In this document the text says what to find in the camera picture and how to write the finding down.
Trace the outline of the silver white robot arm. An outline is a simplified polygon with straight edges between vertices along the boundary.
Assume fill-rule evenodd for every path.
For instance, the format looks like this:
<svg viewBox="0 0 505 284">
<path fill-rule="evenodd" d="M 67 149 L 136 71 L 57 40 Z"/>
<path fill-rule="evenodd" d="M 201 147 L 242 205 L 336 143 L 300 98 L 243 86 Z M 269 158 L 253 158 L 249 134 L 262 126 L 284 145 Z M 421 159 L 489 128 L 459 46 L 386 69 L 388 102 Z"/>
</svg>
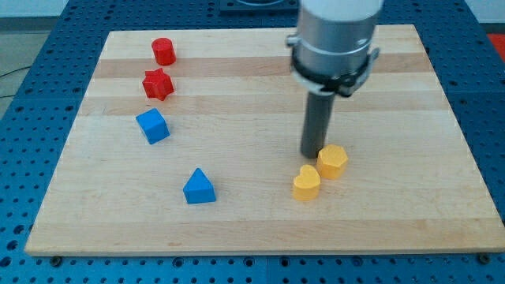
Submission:
<svg viewBox="0 0 505 284">
<path fill-rule="evenodd" d="M 382 8 L 383 0 L 301 0 L 286 38 L 292 75 L 313 94 L 351 96 L 379 56 L 370 46 Z"/>
</svg>

